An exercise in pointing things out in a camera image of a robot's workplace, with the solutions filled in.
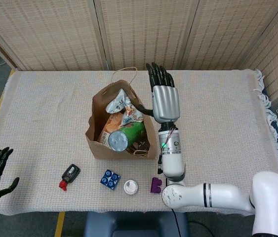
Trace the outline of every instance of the paper bag handle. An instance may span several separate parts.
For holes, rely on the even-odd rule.
[[[111,76],[111,83],[113,83],[113,77],[114,77],[114,75],[115,75],[117,72],[122,71],[122,70],[125,70],[125,69],[130,69],[130,68],[134,68],[134,69],[135,69],[134,77],[132,78],[132,80],[131,80],[130,83],[129,83],[129,84],[131,85],[131,83],[133,82],[133,80],[135,79],[135,77],[137,76],[137,73],[138,73],[138,69],[137,69],[136,67],[127,67],[127,68],[122,68],[122,69],[119,69],[119,70],[115,71],[115,72],[113,73],[113,75]]]

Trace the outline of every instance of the purple object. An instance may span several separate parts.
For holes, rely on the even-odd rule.
[[[161,189],[159,187],[161,185],[162,185],[162,180],[158,179],[156,177],[153,177],[152,183],[151,183],[151,191],[150,191],[150,193],[153,193],[153,194],[161,193]]]

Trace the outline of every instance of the can lid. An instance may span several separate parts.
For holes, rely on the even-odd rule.
[[[109,135],[108,143],[114,151],[123,152],[128,147],[128,138],[123,132],[114,131]]]
[[[129,195],[134,195],[138,191],[138,184],[134,180],[128,180],[124,183],[123,189]]]

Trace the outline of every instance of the green can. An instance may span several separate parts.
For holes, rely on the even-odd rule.
[[[108,143],[116,152],[123,152],[136,142],[145,132],[143,122],[132,122],[109,135]]]

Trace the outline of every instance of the white jar lid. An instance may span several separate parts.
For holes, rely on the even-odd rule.
[[[134,195],[138,191],[138,184],[134,180],[128,180],[124,183],[123,189],[129,195]]]

